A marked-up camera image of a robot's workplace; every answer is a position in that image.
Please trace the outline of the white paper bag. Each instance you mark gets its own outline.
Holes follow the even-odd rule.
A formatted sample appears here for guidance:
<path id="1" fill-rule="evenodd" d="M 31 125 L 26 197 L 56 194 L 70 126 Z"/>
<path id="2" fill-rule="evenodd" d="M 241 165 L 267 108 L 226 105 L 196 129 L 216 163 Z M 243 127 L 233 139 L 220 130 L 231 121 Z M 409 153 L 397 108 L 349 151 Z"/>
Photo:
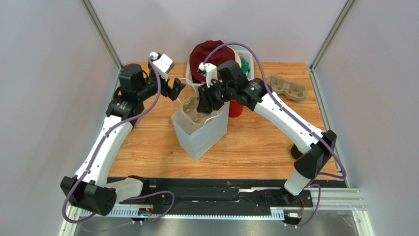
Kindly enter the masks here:
<path id="1" fill-rule="evenodd" d="M 197 86 L 186 78 L 182 82 L 194 89 L 192 95 L 198 95 Z M 203 125 L 193 125 L 180 112 L 180 107 L 171 116 L 172 124 L 179 145 L 195 161 L 201 158 L 213 145 L 215 145 L 227 133 L 229 119 L 229 102 L 218 111 L 210 113 L 210 118 Z"/>

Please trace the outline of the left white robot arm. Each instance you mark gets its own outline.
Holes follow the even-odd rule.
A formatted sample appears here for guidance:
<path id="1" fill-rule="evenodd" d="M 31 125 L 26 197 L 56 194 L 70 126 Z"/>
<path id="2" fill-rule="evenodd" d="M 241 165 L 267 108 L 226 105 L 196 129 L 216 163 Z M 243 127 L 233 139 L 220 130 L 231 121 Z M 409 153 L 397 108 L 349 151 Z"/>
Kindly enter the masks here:
<path id="1" fill-rule="evenodd" d="M 107 178 L 123 141 L 139 117 L 156 105 L 160 96 L 176 100 L 185 88 L 178 78 L 169 86 L 168 73 L 174 62 L 154 61 L 146 73 L 139 64 L 125 65 L 119 74 L 119 87 L 108 105 L 102 131 L 82 166 L 73 177 L 64 177 L 60 187 L 68 205 L 106 216 L 114 205 L 139 197 L 148 180 L 138 176 L 108 183 Z"/>

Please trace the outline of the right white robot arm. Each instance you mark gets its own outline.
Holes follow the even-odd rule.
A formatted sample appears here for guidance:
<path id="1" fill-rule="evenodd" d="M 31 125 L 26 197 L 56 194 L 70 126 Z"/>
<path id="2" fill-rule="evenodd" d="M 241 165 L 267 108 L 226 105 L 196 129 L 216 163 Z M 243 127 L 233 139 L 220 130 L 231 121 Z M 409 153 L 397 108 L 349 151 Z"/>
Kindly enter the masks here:
<path id="1" fill-rule="evenodd" d="M 330 160 L 336 134 L 312 126 L 274 94 L 265 80 L 249 80 L 233 60 L 219 67 L 201 63 L 197 71 L 206 78 L 206 83 L 198 87 L 199 113 L 209 114 L 227 101 L 236 101 L 266 118 L 290 138 L 294 143 L 293 153 L 299 156 L 284 184 L 284 191 L 298 196 Z"/>

